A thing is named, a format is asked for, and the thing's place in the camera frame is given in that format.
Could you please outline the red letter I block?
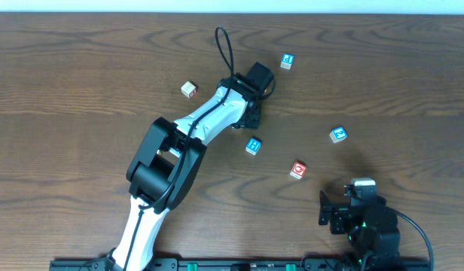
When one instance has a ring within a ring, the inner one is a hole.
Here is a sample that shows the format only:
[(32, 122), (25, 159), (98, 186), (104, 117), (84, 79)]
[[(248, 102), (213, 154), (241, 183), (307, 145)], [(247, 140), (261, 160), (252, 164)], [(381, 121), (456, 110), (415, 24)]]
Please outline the red letter I block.
[(186, 81), (182, 86), (181, 86), (181, 92), (188, 97), (189, 99), (195, 95), (197, 92), (197, 86), (190, 82)]

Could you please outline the blue number 2 block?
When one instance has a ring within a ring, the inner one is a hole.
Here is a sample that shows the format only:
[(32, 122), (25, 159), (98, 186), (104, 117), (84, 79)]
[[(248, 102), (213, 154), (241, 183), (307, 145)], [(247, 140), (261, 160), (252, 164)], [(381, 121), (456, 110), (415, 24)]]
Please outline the blue number 2 block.
[(338, 143), (346, 139), (348, 137), (348, 134), (342, 126), (339, 126), (337, 128), (334, 128), (329, 133), (329, 136), (333, 143)]

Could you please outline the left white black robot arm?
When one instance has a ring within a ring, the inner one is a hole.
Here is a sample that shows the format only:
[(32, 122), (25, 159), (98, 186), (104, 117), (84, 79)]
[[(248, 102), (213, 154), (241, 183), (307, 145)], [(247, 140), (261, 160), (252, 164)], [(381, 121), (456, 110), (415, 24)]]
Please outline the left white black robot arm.
[(130, 215), (106, 270), (146, 268), (164, 218), (191, 189), (208, 144), (229, 126), (258, 128), (261, 101), (275, 83), (273, 72), (257, 62), (244, 75), (221, 79), (214, 96), (196, 111), (173, 122), (160, 117), (152, 123), (126, 173)]

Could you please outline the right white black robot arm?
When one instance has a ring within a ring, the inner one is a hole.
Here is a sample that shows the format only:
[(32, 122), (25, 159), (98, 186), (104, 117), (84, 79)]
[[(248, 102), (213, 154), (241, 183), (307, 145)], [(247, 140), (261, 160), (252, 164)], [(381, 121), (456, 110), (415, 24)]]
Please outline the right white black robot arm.
[(319, 224), (331, 234), (345, 234), (353, 252), (339, 260), (335, 270), (404, 270), (398, 247), (400, 232), (395, 212), (377, 195), (374, 181), (356, 181), (345, 186), (348, 203), (332, 202), (319, 193)]

